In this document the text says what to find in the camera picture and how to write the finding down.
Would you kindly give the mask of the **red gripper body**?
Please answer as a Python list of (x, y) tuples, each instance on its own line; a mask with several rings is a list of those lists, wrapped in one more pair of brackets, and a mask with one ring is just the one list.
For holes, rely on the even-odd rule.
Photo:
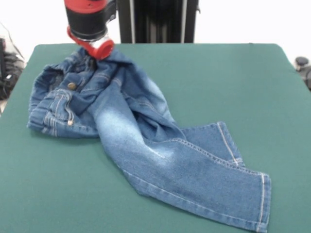
[(77, 45), (83, 47), (91, 57), (97, 60), (105, 59), (113, 50), (114, 42), (107, 33), (98, 39), (84, 40), (75, 37), (68, 26), (67, 34)]

